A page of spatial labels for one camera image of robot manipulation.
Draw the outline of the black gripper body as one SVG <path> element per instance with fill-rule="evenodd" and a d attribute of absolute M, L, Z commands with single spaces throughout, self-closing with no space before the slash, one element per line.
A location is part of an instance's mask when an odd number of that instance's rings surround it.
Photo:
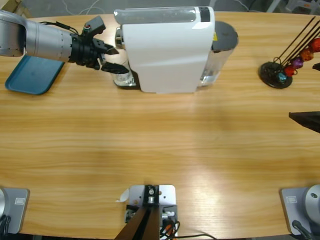
<path fill-rule="evenodd" d="M 71 54 L 70 63 L 76 63 L 79 66 L 99 70 L 101 68 L 98 58 L 105 53 L 105 43 L 102 40 L 93 38 L 85 41 L 83 37 L 76 34 L 71 36 Z"/>

